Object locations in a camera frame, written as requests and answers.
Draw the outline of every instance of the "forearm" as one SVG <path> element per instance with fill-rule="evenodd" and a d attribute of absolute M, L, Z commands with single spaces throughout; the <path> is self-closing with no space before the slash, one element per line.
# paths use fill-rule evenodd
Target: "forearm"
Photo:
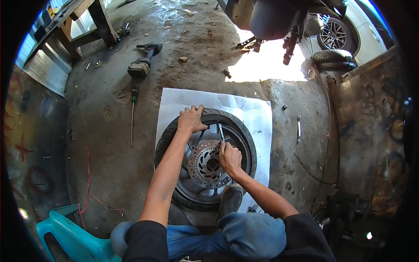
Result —
<path fill-rule="evenodd" d="M 257 182 L 242 169 L 234 174 L 235 181 L 240 184 L 258 203 L 258 205 L 274 218 L 284 219 L 298 214 L 298 211 L 280 194 Z"/>
<path fill-rule="evenodd" d="M 176 132 L 151 179 L 140 220 L 152 220 L 167 226 L 170 202 L 189 138 L 187 132 Z"/>

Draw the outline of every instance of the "sunlight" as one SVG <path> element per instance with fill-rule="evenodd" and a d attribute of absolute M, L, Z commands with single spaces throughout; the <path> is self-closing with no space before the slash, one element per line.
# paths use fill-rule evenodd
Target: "sunlight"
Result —
<path fill-rule="evenodd" d="M 252 32 L 236 27 L 240 41 L 243 42 L 253 36 Z M 259 82 L 267 79 L 281 79 L 284 81 L 307 81 L 301 72 L 301 64 L 305 61 L 298 45 L 289 65 L 282 63 L 285 49 L 282 48 L 283 39 L 267 41 L 261 45 L 260 52 L 245 53 L 240 60 L 228 67 L 231 78 L 226 82 Z"/>

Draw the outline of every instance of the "turquoise plastic stool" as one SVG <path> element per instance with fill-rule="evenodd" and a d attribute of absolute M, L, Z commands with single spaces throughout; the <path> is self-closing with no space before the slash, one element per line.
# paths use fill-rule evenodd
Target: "turquoise plastic stool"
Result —
<path fill-rule="evenodd" d="M 55 262 L 45 243 L 46 233 L 52 233 L 74 261 L 120 262 L 122 259 L 112 250 L 110 239 L 98 239 L 65 217 L 76 210 L 78 205 L 55 208 L 49 212 L 49 218 L 36 225 L 38 236 L 51 260 Z"/>

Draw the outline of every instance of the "wooden workbench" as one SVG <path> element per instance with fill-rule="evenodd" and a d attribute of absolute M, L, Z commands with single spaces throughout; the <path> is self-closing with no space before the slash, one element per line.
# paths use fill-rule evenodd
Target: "wooden workbench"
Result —
<path fill-rule="evenodd" d="M 72 39 L 70 36 L 71 23 L 77 20 L 86 9 L 89 9 L 97 28 Z M 24 66 L 36 55 L 38 50 L 42 49 L 52 35 L 57 37 L 74 60 L 80 58 L 76 51 L 77 47 L 101 38 L 110 47 L 116 44 L 118 39 L 118 34 L 112 28 L 102 0 L 72 0 L 54 16 L 45 31 L 46 34 L 34 45 Z"/>

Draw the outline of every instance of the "white car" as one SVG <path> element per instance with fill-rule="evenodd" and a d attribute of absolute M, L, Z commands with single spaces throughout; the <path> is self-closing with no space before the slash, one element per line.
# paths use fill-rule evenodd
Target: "white car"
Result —
<path fill-rule="evenodd" d="M 368 0 L 348 0 L 345 19 L 323 16 L 323 21 L 324 28 L 317 36 L 320 48 L 347 50 L 358 66 L 394 45 L 383 19 Z"/>

